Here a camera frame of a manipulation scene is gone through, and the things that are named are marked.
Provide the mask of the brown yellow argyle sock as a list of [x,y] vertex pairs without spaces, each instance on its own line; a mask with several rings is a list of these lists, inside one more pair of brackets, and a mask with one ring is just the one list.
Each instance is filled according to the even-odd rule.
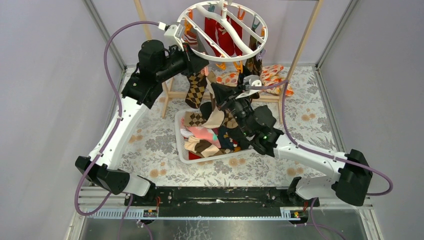
[[186,78],[189,83],[189,88],[185,96],[185,103],[193,109],[198,109],[207,88],[207,78],[200,72],[196,75],[187,76]]

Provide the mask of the dark green sock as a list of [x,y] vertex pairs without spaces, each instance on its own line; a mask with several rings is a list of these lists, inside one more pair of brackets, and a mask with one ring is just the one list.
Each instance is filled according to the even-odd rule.
[[245,134],[243,133],[242,129],[239,126],[235,128],[229,128],[227,130],[227,133],[229,137],[231,137],[233,140],[235,140],[238,143],[241,150],[249,149],[250,141],[245,136]]

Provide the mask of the white round sock hanger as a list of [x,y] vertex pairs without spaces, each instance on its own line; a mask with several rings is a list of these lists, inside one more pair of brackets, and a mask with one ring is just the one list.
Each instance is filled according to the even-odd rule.
[[269,30],[265,20],[252,9],[231,0],[207,0],[186,8],[178,17],[178,31],[172,34],[179,46],[187,43],[185,36],[194,30],[207,47],[193,52],[208,61],[241,62],[252,57],[261,59]]

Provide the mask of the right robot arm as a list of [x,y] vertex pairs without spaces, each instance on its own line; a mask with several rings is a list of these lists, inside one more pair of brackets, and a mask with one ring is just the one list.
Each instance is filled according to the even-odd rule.
[[261,155],[291,159],[325,175],[316,180],[295,178],[286,193],[291,205],[299,206],[305,200],[322,197],[337,197],[356,207],[364,204],[373,173],[361,151],[326,151],[302,141],[295,142],[274,127],[277,120],[268,106],[252,108],[241,86],[212,83],[211,88],[218,109],[232,114],[236,120],[242,143]]

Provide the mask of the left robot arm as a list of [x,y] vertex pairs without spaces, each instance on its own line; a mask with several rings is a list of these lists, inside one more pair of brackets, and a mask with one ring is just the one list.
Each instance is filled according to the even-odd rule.
[[89,155],[79,156],[75,161],[75,167],[85,179],[114,195],[133,194],[142,205],[152,204],[155,200],[152,183],[121,170],[122,154],[133,131],[162,94],[162,84],[178,74],[194,76],[208,64],[188,43],[183,43],[182,49],[177,45],[166,49],[159,40],[145,41],[138,52],[136,70],[119,94],[115,121],[109,124]]

